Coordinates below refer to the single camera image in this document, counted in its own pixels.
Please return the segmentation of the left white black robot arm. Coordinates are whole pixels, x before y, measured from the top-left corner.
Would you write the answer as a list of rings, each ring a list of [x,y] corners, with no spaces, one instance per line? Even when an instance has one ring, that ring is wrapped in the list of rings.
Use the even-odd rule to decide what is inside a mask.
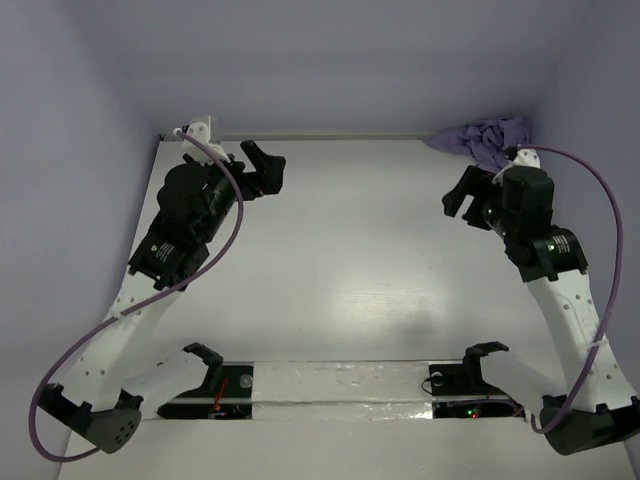
[[[284,157],[265,153],[252,140],[240,147],[251,172],[218,146],[186,138],[182,161],[157,192],[159,210],[106,319],[54,363],[34,392],[28,431],[42,457],[57,458],[38,438],[39,411],[92,444],[93,453],[113,454],[169,400],[216,386],[223,359],[198,342],[143,375],[131,378],[128,372],[165,312],[230,249],[245,204],[283,187]]]

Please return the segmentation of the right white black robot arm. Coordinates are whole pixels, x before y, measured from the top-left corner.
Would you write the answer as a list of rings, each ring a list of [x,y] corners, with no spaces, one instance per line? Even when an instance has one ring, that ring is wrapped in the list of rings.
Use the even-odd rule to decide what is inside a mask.
[[[466,349],[456,380],[482,393],[494,388],[531,415],[535,432],[568,456],[623,442],[639,432],[639,396],[600,327],[588,263],[577,237],[552,222],[554,183],[532,166],[492,174],[469,166],[444,195],[444,213],[492,230],[550,331],[564,382],[558,384],[492,341]]]

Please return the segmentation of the purple t shirt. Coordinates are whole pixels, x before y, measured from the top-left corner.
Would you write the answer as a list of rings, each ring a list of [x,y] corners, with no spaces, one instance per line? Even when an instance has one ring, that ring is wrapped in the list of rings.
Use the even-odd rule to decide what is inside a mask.
[[[531,122],[506,116],[440,130],[422,139],[440,152],[471,157],[484,170],[498,172],[508,164],[505,149],[532,140]]]

